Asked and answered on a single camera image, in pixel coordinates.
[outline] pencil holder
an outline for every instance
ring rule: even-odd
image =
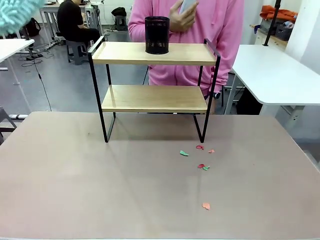
[[[170,19],[164,16],[145,18],[145,51],[149,54],[169,52]]]

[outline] pink sleeve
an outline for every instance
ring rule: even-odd
[[[128,24],[129,36],[133,42],[145,42],[145,17],[153,15],[152,0],[134,0]]]
[[[242,37],[244,0],[229,0],[223,29],[217,38],[216,49],[221,55],[214,92],[219,93],[228,81],[228,73],[235,63]]]

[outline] person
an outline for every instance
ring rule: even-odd
[[[100,33],[97,29],[84,25],[80,3],[81,0],[65,0],[61,3],[57,13],[57,23],[60,33],[66,40],[83,42],[88,46],[89,41],[96,42],[99,39]]]
[[[145,17],[164,16],[170,18],[170,43],[201,44],[209,39],[220,53],[221,62],[213,87],[215,68],[203,67],[200,88],[206,99],[210,91],[218,99],[241,42],[244,0],[197,0],[180,14],[182,4],[183,0],[135,0],[128,24],[130,38],[133,42],[145,42]],[[199,70],[199,66],[150,65],[149,84],[197,86]]]

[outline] wooden shelf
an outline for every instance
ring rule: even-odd
[[[201,43],[170,43],[169,53],[146,53],[143,42],[103,42],[92,56],[96,64],[214,66],[216,57]]]
[[[198,86],[112,85],[102,103],[104,112],[206,113]]]

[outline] white desk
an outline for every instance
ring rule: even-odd
[[[283,106],[291,114],[286,128],[295,124],[305,106],[320,106],[320,75],[272,47],[241,45],[233,71],[225,114],[230,114],[239,81],[263,104],[260,115],[275,117]]]
[[[0,40],[0,63],[13,54],[33,44],[35,41],[25,39],[1,39]]]
[[[26,98],[26,95],[20,85],[20,82],[16,76],[14,67],[11,63],[10,56],[13,54],[19,52],[21,49],[24,49],[31,44],[33,44],[35,41],[33,39],[31,40],[25,40],[25,39],[1,39],[0,40],[0,63],[4,60],[7,60],[9,67],[12,70],[13,73],[13,84],[19,87],[19,90],[21,91],[21,94],[23,96],[23,99],[25,101],[25,104],[27,106],[27,109],[29,113],[31,113],[31,108],[29,105],[29,102]]]

